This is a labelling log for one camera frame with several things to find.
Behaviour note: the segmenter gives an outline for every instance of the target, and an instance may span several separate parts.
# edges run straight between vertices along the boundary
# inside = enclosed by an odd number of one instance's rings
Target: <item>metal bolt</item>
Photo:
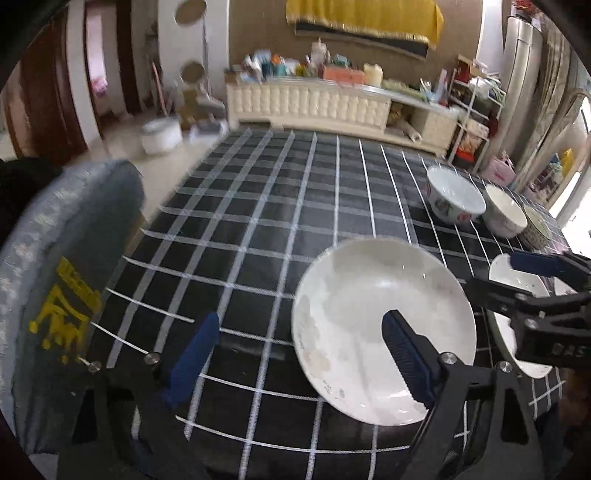
[[[96,374],[96,373],[100,372],[100,369],[103,368],[103,365],[97,360],[97,361],[91,362],[87,368],[91,374]]]
[[[441,354],[441,360],[444,364],[447,365],[454,365],[457,362],[457,357],[455,354],[451,352],[443,352]]]
[[[527,319],[525,321],[525,326],[530,330],[537,330],[539,328],[538,322],[536,322],[534,319]]]
[[[511,365],[509,362],[506,361],[502,361],[499,362],[499,368],[501,369],[501,371],[505,372],[506,374],[509,374],[513,371],[513,365]]]
[[[157,352],[151,352],[144,357],[144,362],[146,362],[147,365],[156,365],[160,362],[160,354]]]

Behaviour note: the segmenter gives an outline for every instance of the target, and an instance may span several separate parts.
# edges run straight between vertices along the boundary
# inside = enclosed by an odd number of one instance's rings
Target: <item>large white ceramic plate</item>
[[[298,286],[291,328],[310,383],[333,407],[365,423],[422,420],[382,339],[398,309],[440,352],[472,365],[476,325],[456,277],[434,256],[395,238],[362,238],[324,252]]]
[[[512,287],[527,290],[535,297],[550,296],[539,276],[519,270],[513,270],[509,263],[509,255],[507,254],[499,255],[495,258],[491,265],[489,278]],[[552,367],[548,365],[522,362],[515,358],[517,341],[515,340],[515,332],[509,325],[509,317],[494,312],[489,312],[488,317],[492,334],[494,335],[496,344],[498,345],[499,350],[501,350],[501,354],[505,360],[511,362],[513,365],[517,365],[517,368],[519,368],[525,375],[532,378],[544,378],[550,373]]]

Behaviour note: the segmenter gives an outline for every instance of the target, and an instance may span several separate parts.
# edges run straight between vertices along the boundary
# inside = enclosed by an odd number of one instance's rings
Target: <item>black and white plaid tablecloth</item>
[[[315,257],[358,235],[419,244],[460,280],[487,275],[497,255],[523,248],[481,220],[457,228],[431,215],[423,191],[434,163],[337,135],[230,134],[161,207],[108,290],[100,326],[127,343],[97,331],[88,359],[113,367],[140,355],[137,348],[175,354],[190,322],[217,311],[219,344],[191,402],[176,412],[214,478],[389,478],[418,425],[367,425],[325,403],[296,358],[291,305]],[[554,235],[548,251],[568,248],[543,208],[513,197],[543,214]],[[475,364],[489,367],[501,357],[481,309],[475,318]],[[561,395],[557,369],[520,381],[534,417]],[[471,409],[459,421],[459,448]]]

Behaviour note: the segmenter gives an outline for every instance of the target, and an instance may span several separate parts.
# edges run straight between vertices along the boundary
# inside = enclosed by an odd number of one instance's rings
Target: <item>beige curtain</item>
[[[535,128],[526,143],[521,158],[517,159],[517,170],[530,164],[546,140],[558,107],[563,99],[570,65],[570,44],[550,20],[546,20],[546,58],[543,72],[543,86],[540,107],[534,122]]]

